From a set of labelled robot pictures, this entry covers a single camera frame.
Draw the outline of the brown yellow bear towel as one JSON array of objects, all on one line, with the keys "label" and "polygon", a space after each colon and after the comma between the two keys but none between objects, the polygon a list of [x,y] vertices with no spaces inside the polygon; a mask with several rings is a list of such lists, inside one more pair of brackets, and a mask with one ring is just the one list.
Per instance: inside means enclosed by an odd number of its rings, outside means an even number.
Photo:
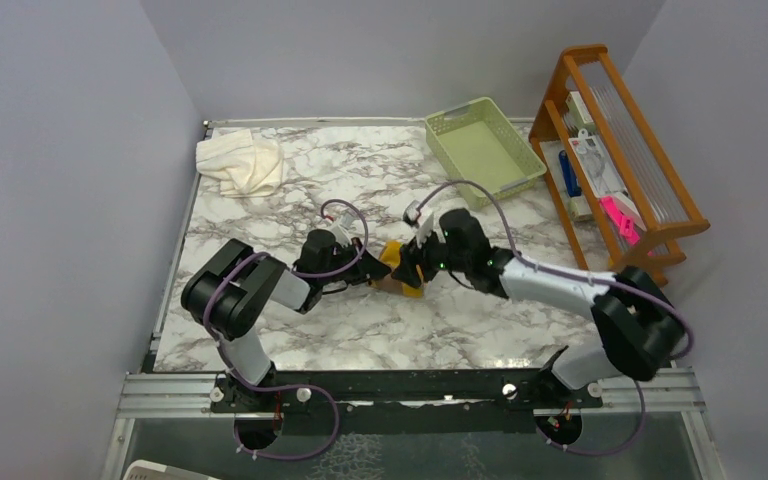
[{"label": "brown yellow bear towel", "polygon": [[386,242],[381,253],[378,256],[378,260],[387,265],[391,269],[391,273],[379,280],[371,280],[369,285],[377,290],[384,291],[386,293],[405,296],[408,298],[422,298],[425,293],[426,280],[419,266],[414,268],[416,278],[419,280],[419,285],[414,287],[408,284],[406,279],[406,273],[409,271],[407,267],[401,266],[401,250],[402,243],[396,240],[389,240]]}]

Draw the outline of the cream white towel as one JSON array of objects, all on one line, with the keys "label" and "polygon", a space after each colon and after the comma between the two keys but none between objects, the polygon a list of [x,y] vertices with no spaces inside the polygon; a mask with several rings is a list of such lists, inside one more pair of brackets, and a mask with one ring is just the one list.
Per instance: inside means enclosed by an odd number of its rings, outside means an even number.
[{"label": "cream white towel", "polygon": [[197,172],[218,184],[227,198],[270,196],[284,180],[284,154],[272,140],[243,129],[213,136],[196,145]]}]

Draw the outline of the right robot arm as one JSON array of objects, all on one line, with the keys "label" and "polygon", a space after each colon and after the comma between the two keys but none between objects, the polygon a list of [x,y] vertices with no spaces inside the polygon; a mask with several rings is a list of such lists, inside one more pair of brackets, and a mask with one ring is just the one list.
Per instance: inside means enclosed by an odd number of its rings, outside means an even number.
[{"label": "right robot arm", "polygon": [[534,301],[593,322],[598,338],[564,347],[539,370],[535,390],[560,407],[598,380],[626,376],[650,381],[690,332],[644,270],[592,272],[539,264],[511,248],[491,245],[480,222],[463,208],[440,218],[412,206],[403,214],[414,236],[401,246],[395,280],[419,288],[440,272],[462,274],[483,294]]}]

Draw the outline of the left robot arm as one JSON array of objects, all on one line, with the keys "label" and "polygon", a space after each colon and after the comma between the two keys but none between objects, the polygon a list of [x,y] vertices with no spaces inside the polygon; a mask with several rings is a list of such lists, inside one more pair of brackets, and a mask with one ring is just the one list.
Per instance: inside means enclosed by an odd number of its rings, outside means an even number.
[{"label": "left robot arm", "polygon": [[236,396],[258,411],[273,401],[273,369],[255,324],[268,302],[305,314],[328,293],[381,280],[391,268],[367,252],[361,240],[342,228],[308,233],[299,258],[291,265],[231,239],[188,281],[181,306],[218,342],[218,350],[241,378]]}]

